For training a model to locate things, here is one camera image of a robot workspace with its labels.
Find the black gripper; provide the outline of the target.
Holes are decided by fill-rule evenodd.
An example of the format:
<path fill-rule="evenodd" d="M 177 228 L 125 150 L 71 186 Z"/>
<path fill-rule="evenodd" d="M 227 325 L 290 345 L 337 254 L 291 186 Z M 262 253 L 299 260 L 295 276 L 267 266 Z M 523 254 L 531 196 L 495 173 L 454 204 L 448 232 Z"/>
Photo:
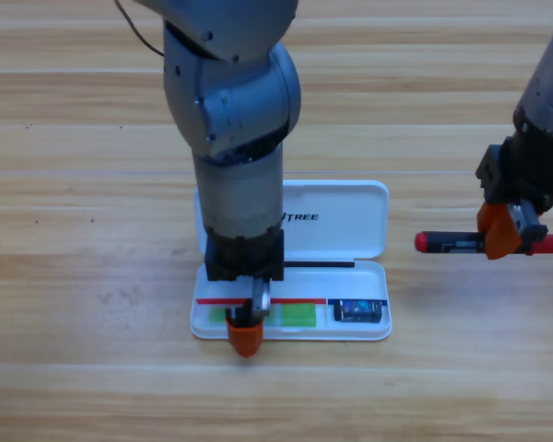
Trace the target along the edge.
<path fill-rule="evenodd" d="M 548 228 L 539 217 L 553 207 L 553 133 L 522 124 L 488 147 L 476 176 L 484 196 L 477 232 L 489 260 L 545 241 Z"/>
<path fill-rule="evenodd" d="M 284 280 L 284 230 L 269 228 L 254 238 L 224 238 L 207 234 L 206 277 L 209 281 L 234 282 L 252 277 L 252 297 L 244 305 L 227 313 L 228 341 L 244 358 L 257 354 L 264 341 L 264 318 L 270 309 L 270 283 Z M 236 326 L 232 323 L 255 323 Z"/>

